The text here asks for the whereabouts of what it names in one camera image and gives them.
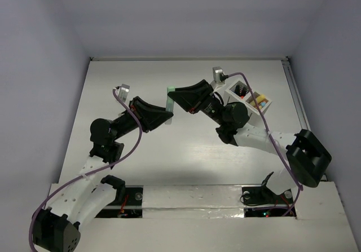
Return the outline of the green marker cap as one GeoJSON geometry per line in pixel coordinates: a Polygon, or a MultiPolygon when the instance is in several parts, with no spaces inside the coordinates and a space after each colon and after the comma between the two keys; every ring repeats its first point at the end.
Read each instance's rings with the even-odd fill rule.
{"type": "Polygon", "coordinates": [[[174,86],[169,86],[167,87],[167,100],[166,100],[166,111],[167,112],[172,112],[174,110],[174,100],[169,96],[170,92],[175,91],[175,87],[174,86]]]}

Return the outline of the yellow pastel marker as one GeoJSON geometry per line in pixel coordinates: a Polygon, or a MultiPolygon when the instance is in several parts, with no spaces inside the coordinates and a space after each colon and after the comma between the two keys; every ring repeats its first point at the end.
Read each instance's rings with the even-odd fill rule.
{"type": "Polygon", "coordinates": [[[259,95],[256,97],[256,100],[252,100],[250,102],[250,105],[252,106],[256,106],[256,104],[261,104],[264,100],[265,100],[266,96],[265,95],[259,95]]]}

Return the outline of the green pastel marker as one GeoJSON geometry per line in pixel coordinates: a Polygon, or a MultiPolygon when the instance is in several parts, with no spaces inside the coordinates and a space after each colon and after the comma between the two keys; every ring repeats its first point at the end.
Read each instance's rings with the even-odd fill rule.
{"type": "Polygon", "coordinates": [[[166,125],[171,125],[172,123],[172,117],[170,117],[168,120],[166,120],[165,124],[166,125]]]}

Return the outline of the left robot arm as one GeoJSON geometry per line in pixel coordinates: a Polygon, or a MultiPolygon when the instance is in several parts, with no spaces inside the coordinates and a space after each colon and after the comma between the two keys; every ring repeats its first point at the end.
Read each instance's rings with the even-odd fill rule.
{"type": "Polygon", "coordinates": [[[172,112],[135,97],[114,120],[98,118],[91,123],[93,147],[77,177],[63,184],[45,199],[32,216],[29,230],[31,248],[74,251],[85,227],[108,204],[125,198],[125,182],[111,175],[112,168],[135,150],[122,154],[117,139],[138,130],[152,131],[171,119],[172,112]]]}

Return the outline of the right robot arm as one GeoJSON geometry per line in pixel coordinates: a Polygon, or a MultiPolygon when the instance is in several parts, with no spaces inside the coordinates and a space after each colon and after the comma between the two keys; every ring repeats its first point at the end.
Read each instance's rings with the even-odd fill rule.
{"type": "Polygon", "coordinates": [[[316,188],[331,163],[330,153],[310,130],[287,134],[255,127],[248,122],[244,103],[224,104],[205,80],[170,90],[168,97],[186,112],[203,112],[215,121],[219,125],[216,132],[225,144],[258,149],[280,158],[283,169],[269,173],[259,189],[265,202],[273,202],[295,187],[316,188]]]}

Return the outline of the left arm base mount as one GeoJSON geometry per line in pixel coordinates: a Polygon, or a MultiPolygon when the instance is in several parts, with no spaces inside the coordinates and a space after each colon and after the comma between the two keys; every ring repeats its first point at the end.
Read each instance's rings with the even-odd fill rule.
{"type": "Polygon", "coordinates": [[[126,187],[123,201],[113,201],[97,218],[142,218],[143,187],[126,187]]]}

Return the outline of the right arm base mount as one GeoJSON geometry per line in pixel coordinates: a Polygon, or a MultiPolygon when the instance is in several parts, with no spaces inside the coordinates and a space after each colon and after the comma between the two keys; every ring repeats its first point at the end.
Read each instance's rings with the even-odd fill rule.
{"type": "Polygon", "coordinates": [[[245,206],[245,217],[296,217],[292,191],[288,189],[275,194],[266,187],[273,173],[269,173],[259,186],[242,187],[239,201],[245,206]]]}

